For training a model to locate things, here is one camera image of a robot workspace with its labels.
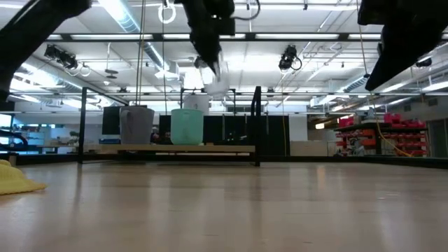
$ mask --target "storage rack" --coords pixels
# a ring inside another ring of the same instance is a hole
[[[412,156],[426,156],[428,154],[428,143],[425,127],[392,127],[391,123],[379,123],[379,130],[383,137],[395,144],[397,148]],[[350,140],[359,138],[362,146],[374,148],[375,155],[385,155],[382,151],[382,138],[379,134],[378,125],[375,122],[363,123],[348,127],[335,129],[336,137],[341,141],[337,146],[347,150]]]

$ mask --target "ceiling pipe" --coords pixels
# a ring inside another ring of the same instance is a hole
[[[109,15],[120,25],[121,29],[127,33],[140,33],[140,24],[132,14],[130,6],[126,0],[98,0]],[[160,53],[149,42],[143,43],[143,50],[147,56],[153,61],[155,67],[159,71],[168,71],[170,64],[164,61]]]

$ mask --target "fluorescent light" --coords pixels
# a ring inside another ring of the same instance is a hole
[[[358,108],[357,110],[361,110],[361,111],[367,111],[367,110],[369,110],[370,108],[376,108],[376,109],[378,109],[378,108],[381,108],[382,106],[384,106],[384,104],[375,104],[375,106],[373,106],[373,105],[369,105],[369,106],[362,106],[362,107],[360,107],[360,108]]]
[[[337,39],[339,34],[256,34],[256,39]]]
[[[342,105],[336,106],[336,107],[332,108],[331,111],[340,111],[341,109],[344,109],[344,106],[342,106]]]
[[[163,34],[164,39],[189,39],[189,34]]]
[[[349,39],[361,39],[361,34],[350,34]],[[381,39],[381,34],[363,34],[363,39]]]
[[[53,40],[62,40],[62,36],[59,34],[56,35],[49,35],[47,39],[53,39]]]
[[[73,34],[71,38],[74,40],[98,40],[98,39],[122,39],[134,40],[140,39],[140,34]],[[143,39],[152,39],[153,35],[144,34]]]
[[[395,85],[392,85],[392,86],[390,86],[390,87],[386,87],[386,88],[384,88],[381,92],[390,92],[390,91],[394,91],[394,90],[397,90],[398,88],[401,88],[401,87],[404,86],[404,85],[405,85],[404,83],[395,84]]]
[[[322,129],[325,129],[325,123],[316,124],[316,130],[322,130]]]
[[[172,72],[168,72],[168,71],[159,71],[154,76],[156,78],[158,78],[158,79],[163,79],[163,78],[167,78],[167,79],[177,78],[177,79],[179,79],[179,75],[178,74],[175,74],[175,73],[172,73]]]
[[[448,81],[429,85],[428,87],[425,87],[424,89],[422,89],[422,91],[425,91],[425,92],[434,91],[434,90],[439,90],[442,88],[448,88]]]
[[[219,38],[220,39],[244,39],[244,38],[246,38],[246,35],[245,34],[235,34],[235,36],[220,35]]]
[[[64,100],[64,104],[72,106],[77,109],[80,109],[81,106],[83,105],[81,101],[76,101],[76,100],[72,100],[72,99]],[[98,110],[98,108],[96,106],[91,105],[91,104],[86,104],[85,108],[89,109],[89,110]]]
[[[129,14],[121,0],[98,0],[98,2],[115,20],[124,20]]]
[[[396,100],[396,101],[392,101],[392,102],[389,103],[388,105],[399,104],[400,102],[404,102],[404,101],[406,101],[406,100],[408,100],[408,99],[409,99],[409,97],[408,97],[408,98],[403,98],[403,99],[398,99],[398,100]]]
[[[25,100],[27,102],[36,102],[36,103],[41,102],[38,99],[36,99],[34,97],[30,97],[28,95],[22,95],[22,96],[10,95],[10,97],[16,98],[16,99],[22,99],[22,100]]]
[[[23,5],[20,5],[20,4],[6,4],[6,3],[0,4],[0,8],[21,9],[22,7],[23,7]]]

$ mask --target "robotic arm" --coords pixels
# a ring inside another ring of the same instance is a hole
[[[434,49],[448,26],[447,9],[447,0],[363,0],[358,24],[384,25],[365,89],[378,88]]]

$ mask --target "ceiling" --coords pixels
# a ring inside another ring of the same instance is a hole
[[[4,26],[14,14],[17,8],[25,0],[3,1],[0,0],[0,27]],[[141,1],[129,0],[133,15],[138,22],[141,21]],[[235,15],[249,16],[244,7],[246,1],[236,0],[237,9]],[[308,10],[302,10],[302,0],[261,0],[262,10],[260,15],[251,22],[237,21],[237,33],[298,33],[298,32],[320,32],[320,33],[352,33],[359,34],[357,25],[357,14],[355,0],[308,0]],[[147,1],[147,4],[158,4],[160,1]],[[296,6],[282,6],[282,4],[295,4]],[[314,6],[327,10],[315,10]],[[351,7],[351,10],[328,10],[333,6]],[[145,33],[188,33],[187,19],[182,8],[176,7],[176,18],[169,24],[162,24],[158,18],[158,7],[146,7]],[[382,27],[370,25],[361,27],[363,32],[379,33]],[[94,6],[79,15],[64,22],[56,31],[56,34],[64,33],[107,33],[118,34],[123,30],[109,15],[109,13],[94,1]],[[47,62],[43,56],[46,46],[44,43],[33,56],[40,59],[42,64]],[[76,55],[80,62],[84,62],[91,68],[88,76],[78,74],[76,78],[91,85],[97,86],[108,92],[116,92],[120,86],[126,86],[130,92],[135,91],[137,83],[137,58],[138,45],[134,42],[115,42],[111,44],[111,62],[107,68],[119,71],[116,80],[105,78],[107,58],[107,43],[76,43],[76,42],[52,42],[64,50]],[[178,62],[181,73],[192,68],[191,59],[197,56],[190,42],[153,42],[155,49],[164,59]],[[300,55],[303,68],[297,72],[291,72],[285,76],[279,71],[279,59],[287,45],[295,45],[299,51],[304,48]],[[261,85],[264,90],[275,88],[276,91],[284,92],[334,92],[347,84],[349,79],[362,76],[365,73],[363,63],[363,50],[365,53],[365,64],[371,71],[378,58],[377,43],[364,42],[285,42],[285,41],[224,41],[221,42],[223,56],[229,66],[230,87],[240,92],[252,92],[255,86]],[[448,53],[441,52],[433,57],[433,68],[446,64]],[[143,55],[143,61],[148,66],[143,66],[142,91],[167,92],[181,87],[180,81],[162,80],[155,77],[158,72],[151,63],[148,56]],[[56,62],[49,62],[58,69],[63,68]],[[413,75],[428,71],[429,68],[413,68],[396,76],[391,82],[384,86],[393,85],[407,80]],[[154,100],[163,100],[164,97],[151,96]],[[291,97],[290,100],[307,100],[312,97]]]

